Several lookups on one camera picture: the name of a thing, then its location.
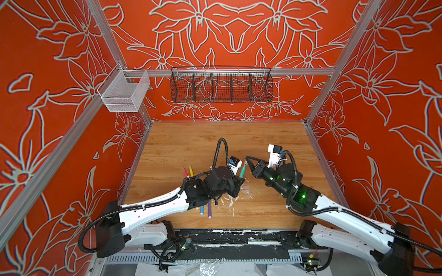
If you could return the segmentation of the green marker pen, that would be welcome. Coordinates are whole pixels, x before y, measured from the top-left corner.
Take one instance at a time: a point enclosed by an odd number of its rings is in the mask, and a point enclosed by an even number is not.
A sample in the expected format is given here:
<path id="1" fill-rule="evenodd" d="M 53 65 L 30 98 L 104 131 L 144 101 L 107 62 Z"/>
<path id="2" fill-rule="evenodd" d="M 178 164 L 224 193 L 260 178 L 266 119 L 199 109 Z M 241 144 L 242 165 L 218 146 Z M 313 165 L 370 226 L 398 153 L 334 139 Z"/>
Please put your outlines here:
<path id="1" fill-rule="evenodd" d="M 245 174 L 245 171 L 246 171 L 246 167 L 247 167 L 247 162 L 244 163 L 244 165 L 243 165 L 243 167 L 241 169 L 241 172 L 240 172 L 240 175 L 239 175 L 240 178 L 244 177 L 244 174 Z"/>

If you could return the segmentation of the purple marker pen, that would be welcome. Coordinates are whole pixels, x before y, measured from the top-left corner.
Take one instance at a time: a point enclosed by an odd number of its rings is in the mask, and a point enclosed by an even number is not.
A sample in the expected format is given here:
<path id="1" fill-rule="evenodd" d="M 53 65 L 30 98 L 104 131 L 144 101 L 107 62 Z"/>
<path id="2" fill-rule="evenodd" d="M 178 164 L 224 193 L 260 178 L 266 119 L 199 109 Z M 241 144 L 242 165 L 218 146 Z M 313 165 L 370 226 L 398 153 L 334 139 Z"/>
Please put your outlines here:
<path id="1" fill-rule="evenodd" d="M 212 218 L 211 201 L 208 202 L 207 207 L 208 207 L 208 218 L 211 219 Z"/>

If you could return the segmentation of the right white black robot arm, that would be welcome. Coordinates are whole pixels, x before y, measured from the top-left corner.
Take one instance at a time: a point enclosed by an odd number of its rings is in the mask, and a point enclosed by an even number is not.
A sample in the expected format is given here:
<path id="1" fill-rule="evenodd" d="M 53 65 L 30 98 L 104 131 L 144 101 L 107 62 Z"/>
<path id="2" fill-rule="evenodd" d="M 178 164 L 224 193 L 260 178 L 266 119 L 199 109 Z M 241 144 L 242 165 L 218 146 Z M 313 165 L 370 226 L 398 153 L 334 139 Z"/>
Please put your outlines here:
<path id="1" fill-rule="evenodd" d="M 253 177 L 286 200 L 286 208 L 305 218 L 298 231 L 303 247 L 329 247 L 377 265 L 387 276 L 412 276 L 415 242 L 409 227 L 390 225 L 358 214 L 302 184 L 295 162 L 266 162 L 246 157 Z"/>

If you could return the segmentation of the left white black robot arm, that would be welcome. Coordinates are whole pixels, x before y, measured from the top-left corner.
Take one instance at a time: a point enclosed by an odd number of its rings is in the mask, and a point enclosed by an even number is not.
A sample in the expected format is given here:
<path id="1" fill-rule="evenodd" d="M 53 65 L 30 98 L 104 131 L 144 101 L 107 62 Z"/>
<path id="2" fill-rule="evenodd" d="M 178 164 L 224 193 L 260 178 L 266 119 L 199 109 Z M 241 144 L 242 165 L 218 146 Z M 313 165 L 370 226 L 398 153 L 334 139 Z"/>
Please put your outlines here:
<path id="1" fill-rule="evenodd" d="M 156 198 L 130 205 L 118 205 L 115 201 L 107 204 L 95 225 L 97 257 L 111 256 L 126 246 L 162 244 L 171 237 L 171 228 L 165 223 L 157 227 L 150 227 L 148 223 L 203 207 L 224 194 L 235 198 L 244 182 L 244 178 L 235 176 L 231 169 L 220 166 L 184 178 L 180 187 Z"/>

